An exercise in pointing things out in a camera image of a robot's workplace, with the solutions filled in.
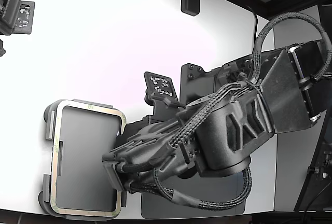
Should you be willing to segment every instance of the braided cable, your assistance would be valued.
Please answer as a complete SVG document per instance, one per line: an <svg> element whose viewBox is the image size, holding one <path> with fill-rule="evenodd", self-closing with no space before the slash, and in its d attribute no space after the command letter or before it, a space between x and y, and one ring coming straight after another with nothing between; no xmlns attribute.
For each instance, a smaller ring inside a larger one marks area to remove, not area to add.
<svg viewBox="0 0 332 224"><path fill-rule="evenodd" d="M201 107L186 124L181 127L170 140L170 145L177 148L180 143L187 139L197 127L209 116L214 107L233 91L241 90L241 84L238 82L228 83L222 86L213 97Z"/></svg>
<svg viewBox="0 0 332 224"><path fill-rule="evenodd" d="M158 168L154 168L154 180L155 184L159 190L160 195L172 202L173 191L171 189L164 188L158 178ZM233 207L236 207L243 203L249 196L252 187L252 178L250 168L246 168L242 171L243 174L243 189L242 192L233 200L227 202L210 202L199 200L199 209L212 210L212 211L222 211Z"/></svg>
<svg viewBox="0 0 332 224"><path fill-rule="evenodd" d="M331 41L327 35L327 33L325 32L324 28L321 26L321 24L315 20L313 17L308 16L306 14L300 13L300 12L287 12L284 14L281 14L277 17L275 17L274 19L272 19L267 25L265 25L265 27L261 30L261 32L259 33L256 42L255 42L255 46L254 46L254 50L253 50L253 63L254 63L254 67L250 76L250 81L253 83L257 83L258 78L259 78L259 74L260 74L260 58L261 58L261 49L262 49L262 44L266 38L266 36L268 35L268 33L270 32L270 30L278 23L285 21L287 19L300 19L300 20L304 20L308 23L310 23L311 25L313 25L321 34L324 42L325 42L325 47L326 47L326 62L323 65L323 67L313 76L314 79L316 81L318 81L326 72L330 62L331 62L331 58L332 58L332 44Z"/></svg>

